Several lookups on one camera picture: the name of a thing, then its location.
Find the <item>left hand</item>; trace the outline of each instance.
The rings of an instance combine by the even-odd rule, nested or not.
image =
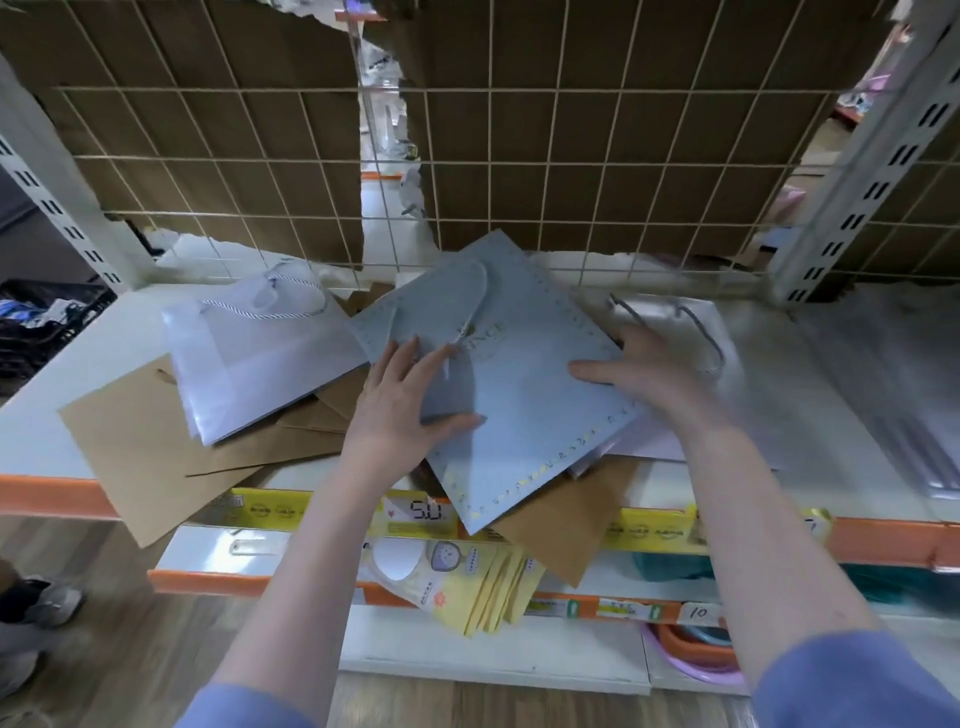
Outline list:
[[[400,347],[391,341],[371,367],[340,456],[345,477],[378,494],[390,490],[438,443],[484,422],[475,414],[420,422],[430,380],[456,348],[446,344],[416,361],[418,343],[416,336]]]

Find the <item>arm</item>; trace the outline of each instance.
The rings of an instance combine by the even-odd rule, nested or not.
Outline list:
[[[624,339],[622,360],[572,362],[570,372],[649,401],[680,438],[724,615],[750,684],[812,638],[881,629],[724,406],[670,361],[653,331],[629,327]]]
[[[281,707],[325,725],[373,509],[437,443],[482,422],[475,415],[454,415],[431,425],[420,423],[430,379],[453,351],[443,347],[414,363],[414,338],[399,348],[391,343],[371,367],[340,465],[310,499],[270,585],[214,674],[214,684],[267,693]],[[206,724],[225,724],[217,717],[207,711]]]

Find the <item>white gift bag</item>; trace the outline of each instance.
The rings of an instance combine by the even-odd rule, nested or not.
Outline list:
[[[191,433],[212,445],[366,363],[347,321],[298,260],[165,308]]]

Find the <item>wooden floor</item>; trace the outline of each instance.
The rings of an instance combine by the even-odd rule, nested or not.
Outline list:
[[[209,678],[252,605],[157,595],[146,580],[166,540],[136,547],[120,524],[0,517],[0,554],[21,573],[82,587],[86,604],[0,717],[46,713],[57,728],[166,728]],[[23,728],[40,726],[26,721]],[[750,704],[681,692],[628,697],[342,673],[338,728],[754,728]]]

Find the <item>sneaker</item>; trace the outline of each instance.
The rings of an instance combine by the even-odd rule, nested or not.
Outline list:
[[[27,607],[23,622],[49,629],[66,624],[77,613],[84,601],[84,593],[65,584],[55,584],[42,576],[28,576],[27,581],[43,582],[46,588],[40,592],[36,604]]]
[[[0,655],[0,698],[9,697],[26,685],[34,676],[39,659],[39,652]]]

